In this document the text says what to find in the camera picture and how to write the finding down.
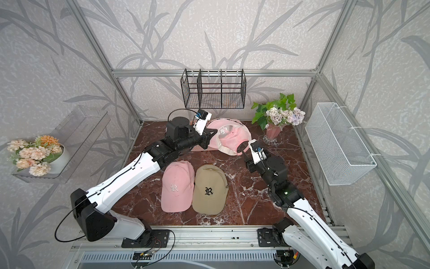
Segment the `pink baseball cap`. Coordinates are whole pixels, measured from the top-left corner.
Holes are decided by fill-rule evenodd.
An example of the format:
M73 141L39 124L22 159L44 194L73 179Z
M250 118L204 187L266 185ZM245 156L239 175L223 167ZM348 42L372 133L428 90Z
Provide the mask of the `pink baseball cap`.
M217 130L209 142L208 149L219 150L229 156L241 155L239 147L245 143L246 151L249 148L248 142L252 140L247 126L236 119L217 118L210 121L207 128Z
M188 161L167 166L162 177L161 209L166 213L188 210L193 200L195 171Z

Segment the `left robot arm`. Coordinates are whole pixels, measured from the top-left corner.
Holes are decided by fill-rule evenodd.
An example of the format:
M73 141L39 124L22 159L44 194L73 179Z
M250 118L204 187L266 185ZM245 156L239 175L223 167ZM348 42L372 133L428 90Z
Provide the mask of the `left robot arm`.
M122 246L154 245L156 236L151 227L138 218L112 211L112 207L146 178L167 167L185 150L195 146L206 149L215 129L207 128L211 113L199 110L197 121L175 117L166 124L165 138L148 145L126 167L101 184L87 191L77 189L71 194L70 213L89 242L103 238L122 238Z

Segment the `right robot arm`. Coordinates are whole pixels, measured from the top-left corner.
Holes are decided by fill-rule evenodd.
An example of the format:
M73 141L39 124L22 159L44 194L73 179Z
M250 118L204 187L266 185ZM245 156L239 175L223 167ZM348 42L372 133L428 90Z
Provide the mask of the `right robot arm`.
M301 191L288 180L288 169L280 156L265 153L256 140L237 149L247 169L258 172L268 186L274 204L288 217L273 226L281 242L299 251L318 269L373 269L375 262L359 254L342 240L315 212Z

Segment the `beige baseball cap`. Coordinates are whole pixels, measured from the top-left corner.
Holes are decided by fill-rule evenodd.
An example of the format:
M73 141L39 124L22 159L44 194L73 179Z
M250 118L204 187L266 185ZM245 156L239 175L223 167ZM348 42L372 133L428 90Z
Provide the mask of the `beige baseball cap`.
M200 214L217 215L226 204L228 182L217 166L206 164L198 168L195 178L192 207Z

